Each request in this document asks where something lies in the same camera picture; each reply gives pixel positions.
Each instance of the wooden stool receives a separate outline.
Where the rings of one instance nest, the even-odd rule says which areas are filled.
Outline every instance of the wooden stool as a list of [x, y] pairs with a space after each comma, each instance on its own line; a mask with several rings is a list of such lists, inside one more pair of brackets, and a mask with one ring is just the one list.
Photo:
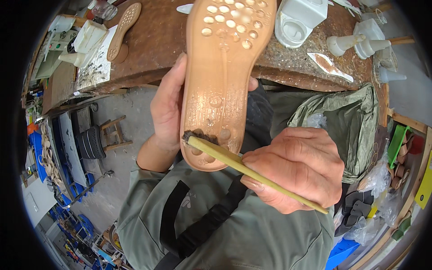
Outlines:
[[[101, 129], [101, 131], [103, 130], [103, 132], [104, 132], [104, 136], [105, 136], [105, 140], [106, 140], [106, 142], [107, 142], [107, 146], [105, 146], [105, 147], [103, 148], [104, 151], [113, 150], [113, 149], [115, 149], [115, 148], [117, 148], [117, 147], [125, 146], [125, 145], [127, 145], [127, 144], [131, 144], [131, 143], [133, 143], [133, 141], [125, 142], [125, 141], [123, 140], [123, 133], [122, 133], [122, 131], [121, 131], [121, 127], [120, 127], [120, 121], [123, 120], [123, 119], [125, 119], [125, 118], [126, 118], [126, 115], [123, 115], [122, 117], [117, 118], [117, 119], [114, 120], [114, 121], [111, 121], [111, 119], [110, 119], [110, 120], [106, 121], [105, 123], [103, 123], [103, 124], [101, 125], [100, 129]], [[108, 129], [109, 127], [111, 127], [111, 126], [114, 126], [114, 127], [115, 127], [115, 130], [112, 131], [112, 132], [110, 132], [110, 133], [108, 133], [107, 129]], [[111, 136], [117, 136], [117, 138], [118, 138], [117, 141], [118, 141], [118, 142], [117, 142], [117, 143], [113, 143], [113, 144], [109, 144], [109, 145], [108, 145], [108, 141], [109, 141], [109, 138], [110, 138]]]

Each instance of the white plastic bottle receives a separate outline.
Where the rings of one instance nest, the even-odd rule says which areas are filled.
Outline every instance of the white plastic bottle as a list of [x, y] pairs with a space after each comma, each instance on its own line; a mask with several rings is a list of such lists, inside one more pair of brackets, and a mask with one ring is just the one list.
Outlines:
[[117, 14], [117, 7], [106, 1], [93, 0], [87, 7], [92, 10], [92, 14], [106, 21], [111, 20]]

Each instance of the concrete floor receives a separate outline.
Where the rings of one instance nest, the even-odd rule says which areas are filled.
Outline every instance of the concrete floor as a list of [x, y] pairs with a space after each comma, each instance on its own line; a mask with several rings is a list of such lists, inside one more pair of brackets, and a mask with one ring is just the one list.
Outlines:
[[[154, 133], [150, 102], [155, 93], [156, 89], [137, 87], [128, 94], [96, 101], [99, 109], [93, 113], [94, 123], [100, 125], [108, 119], [126, 115], [126, 119], [121, 121], [123, 137], [125, 141], [133, 141], [132, 144], [106, 153], [107, 157], [102, 160], [102, 171], [113, 170], [112, 178], [101, 178], [92, 193], [83, 197], [81, 203], [71, 206], [76, 215], [88, 217], [98, 232], [106, 230], [118, 218], [129, 189], [130, 168], [144, 141]], [[105, 138], [101, 140], [102, 145], [106, 145]]]

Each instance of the green tarp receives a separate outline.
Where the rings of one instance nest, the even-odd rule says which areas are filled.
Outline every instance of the green tarp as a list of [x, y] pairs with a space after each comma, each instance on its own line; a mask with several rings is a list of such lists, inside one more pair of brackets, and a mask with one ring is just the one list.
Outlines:
[[274, 109], [272, 137], [285, 127], [306, 127], [309, 116], [323, 113], [326, 130], [345, 162], [342, 181], [351, 184], [362, 179], [371, 162], [378, 125], [378, 97], [371, 83], [352, 92], [268, 91], [267, 96]]

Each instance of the workbench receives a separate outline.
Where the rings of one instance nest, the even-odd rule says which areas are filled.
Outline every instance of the workbench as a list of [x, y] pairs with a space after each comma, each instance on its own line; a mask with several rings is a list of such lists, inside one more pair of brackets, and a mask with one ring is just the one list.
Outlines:
[[[119, 88], [143, 86], [158, 81], [174, 65], [179, 54], [187, 51], [187, 14], [178, 12], [176, 8], [190, 3], [190, 0], [127, 0], [118, 5], [118, 14], [112, 20], [105, 21], [105, 26], [108, 29], [115, 27], [126, 8], [136, 2], [141, 2], [142, 9], [137, 22], [124, 36], [123, 42], [129, 47], [126, 60], [120, 64], [107, 62], [107, 66], [106, 63], [99, 63], [102, 60], [106, 62], [106, 54], [98, 54], [100, 57], [96, 59], [97, 64], [79, 70], [76, 87], [78, 92], [74, 92], [75, 95], [103, 95]], [[329, 5], [327, 19], [313, 29], [301, 47], [285, 48], [273, 34], [256, 61], [252, 76], [322, 92], [357, 90], [362, 83], [372, 82], [380, 101], [379, 123], [386, 126], [388, 95], [384, 87], [374, 82], [372, 57], [362, 60], [353, 48], [341, 57], [334, 57], [327, 48], [327, 37], [352, 35], [354, 26], [359, 21], [358, 15], [353, 17], [344, 7]], [[354, 82], [325, 73], [307, 55], [308, 52], [327, 55], [338, 69], [351, 75]], [[72, 98], [71, 91], [69, 93], [70, 96], [57, 99]]]

